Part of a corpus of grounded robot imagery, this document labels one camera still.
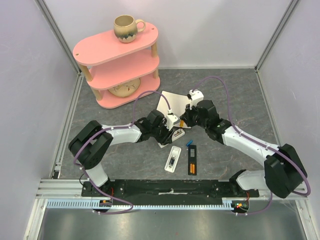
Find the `orange handled screwdriver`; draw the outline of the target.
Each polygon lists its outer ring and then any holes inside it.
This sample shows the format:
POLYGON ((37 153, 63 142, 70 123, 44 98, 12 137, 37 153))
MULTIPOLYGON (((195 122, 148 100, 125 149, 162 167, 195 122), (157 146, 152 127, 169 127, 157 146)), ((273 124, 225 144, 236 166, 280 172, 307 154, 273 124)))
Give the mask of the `orange handled screwdriver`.
POLYGON ((184 124, 185 124, 184 121, 181 120, 181 121, 180 121, 180 124, 179 124, 179 127, 180 127, 180 128, 183 128, 183 127, 184 127, 184 124))

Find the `slim white remote control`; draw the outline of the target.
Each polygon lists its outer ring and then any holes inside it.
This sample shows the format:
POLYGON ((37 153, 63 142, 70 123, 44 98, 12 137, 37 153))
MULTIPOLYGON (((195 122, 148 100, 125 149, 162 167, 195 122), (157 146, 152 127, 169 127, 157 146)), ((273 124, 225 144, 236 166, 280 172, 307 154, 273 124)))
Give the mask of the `slim white remote control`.
POLYGON ((171 142, 170 143, 167 143, 167 144, 164 144, 164 145, 158 143, 158 145, 159 145, 160 148, 164 148, 168 144, 172 144, 174 141, 176 141, 177 139, 183 137, 184 135, 185 135, 185 131, 182 128, 179 128, 179 129, 177 129, 177 130, 175 130, 173 132, 173 135, 171 137, 171 142))

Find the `wide white remote control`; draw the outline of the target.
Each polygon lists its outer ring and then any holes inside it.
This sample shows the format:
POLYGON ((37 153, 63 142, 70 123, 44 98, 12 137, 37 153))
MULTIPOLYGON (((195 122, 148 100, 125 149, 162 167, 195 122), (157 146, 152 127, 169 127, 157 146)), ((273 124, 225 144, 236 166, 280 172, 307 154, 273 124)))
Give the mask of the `wide white remote control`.
POLYGON ((174 173, 180 158, 182 149, 177 146, 172 146, 169 156, 167 158, 166 164, 164 166, 164 170, 169 173, 174 173))

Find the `black remote control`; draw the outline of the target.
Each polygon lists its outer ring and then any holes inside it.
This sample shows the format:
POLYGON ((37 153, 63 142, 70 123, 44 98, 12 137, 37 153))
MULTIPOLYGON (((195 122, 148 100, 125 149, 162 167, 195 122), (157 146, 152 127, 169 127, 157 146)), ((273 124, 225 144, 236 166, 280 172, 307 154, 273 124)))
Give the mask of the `black remote control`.
POLYGON ((197 146, 193 144, 188 146, 188 175, 196 176, 190 173, 190 164, 195 164, 196 175, 197 175, 197 146))

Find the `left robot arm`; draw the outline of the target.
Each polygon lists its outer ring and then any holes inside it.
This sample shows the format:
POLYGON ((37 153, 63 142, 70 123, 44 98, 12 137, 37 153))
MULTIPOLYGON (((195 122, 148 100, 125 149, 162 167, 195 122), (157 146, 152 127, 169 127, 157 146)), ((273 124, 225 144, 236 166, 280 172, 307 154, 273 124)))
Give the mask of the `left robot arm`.
POLYGON ((172 143, 173 127, 179 121, 176 114, 164 115, 156 109, 147 117, 126 125, 106 126, 92 120, 69 143, 68 149, 75 157, 75 163, 93 182, 92 191, 104 197, 109 193, 110 185, 101 161, 108 148, 123 143, 140 143, 149 138, 165 146, 172 143))

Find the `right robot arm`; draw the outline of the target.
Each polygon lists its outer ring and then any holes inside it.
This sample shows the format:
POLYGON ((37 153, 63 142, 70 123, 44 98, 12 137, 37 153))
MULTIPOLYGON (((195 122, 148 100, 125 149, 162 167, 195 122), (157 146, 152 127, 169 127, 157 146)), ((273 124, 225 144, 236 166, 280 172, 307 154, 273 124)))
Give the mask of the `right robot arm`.
POLYGON ((187 104, 180 118, 188 127, 203 128, 211 140, 239 150, 263 166, 263 170, 244 169, 233 175, 235 181, 229 184, 229 191, 235 197, 242 196, 247 190, 267 188, 285 199, 295 193, 308 176, 293 146, 270 144, 246 134, 232 126, 229 120, 220 118, 210 100, 187 104))

